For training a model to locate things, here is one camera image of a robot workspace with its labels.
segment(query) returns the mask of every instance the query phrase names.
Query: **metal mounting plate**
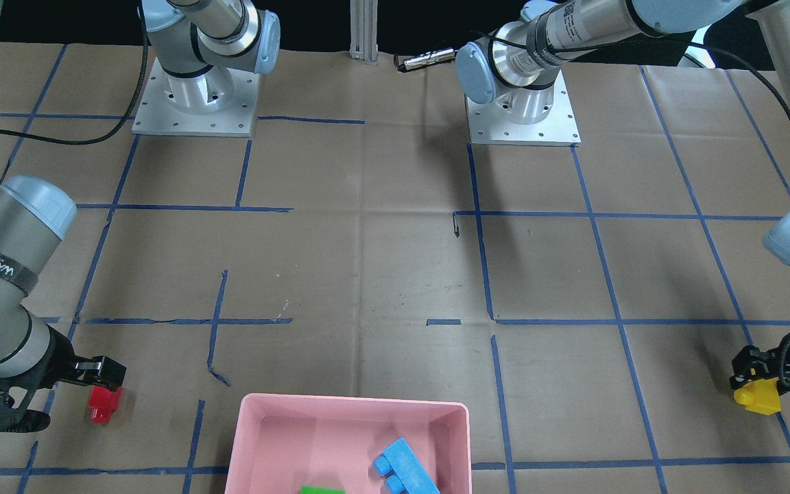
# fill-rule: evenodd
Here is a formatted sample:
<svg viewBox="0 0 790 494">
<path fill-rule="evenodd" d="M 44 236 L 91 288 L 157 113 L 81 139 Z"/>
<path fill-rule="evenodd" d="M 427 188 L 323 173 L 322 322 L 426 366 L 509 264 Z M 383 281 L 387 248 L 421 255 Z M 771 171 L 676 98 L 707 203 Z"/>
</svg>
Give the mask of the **metal mounting plate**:
<svg viewBox="0 0 790 494">
<path fill-rule="evenodd" d="M 468 126 L 473 144 L 513 144 L 517 146 L 574 146 L 581 143 L 577 120 L 565 88 L 562 72 L 554 82 L 554 104 L 546 119 L 520 125 L 505 119 L 498 104 L 477 104 L 465 98 Z"/>
<path fill-rule="evenodd" d="M 236 93 L 232 104 L 213 113 L 185 113 L 173 106 L 163 91 L 166 74 L 160 62 L 142 93 L 139 111 L 132 122 L 134 134 L 197 135 L 197 137 L 250 137 L 258 101 L 261 76 L 245 70 L 228 69 Z"/>
</svg>

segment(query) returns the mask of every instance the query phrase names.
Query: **pink bin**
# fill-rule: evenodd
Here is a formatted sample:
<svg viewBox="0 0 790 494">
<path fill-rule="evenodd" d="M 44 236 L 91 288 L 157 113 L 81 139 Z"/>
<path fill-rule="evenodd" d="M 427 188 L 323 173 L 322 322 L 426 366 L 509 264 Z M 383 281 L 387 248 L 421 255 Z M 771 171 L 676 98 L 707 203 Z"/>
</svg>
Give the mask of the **pink bin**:
<svg viewBox="0 0 790 494">
<path fill-rule="evenodd" d="M 371 463 L 400 437 L 442 494 L 470 494 L 464 404 L 264 394 L 239 407 L 225 494 L 388 494 Z"/>
</svg>

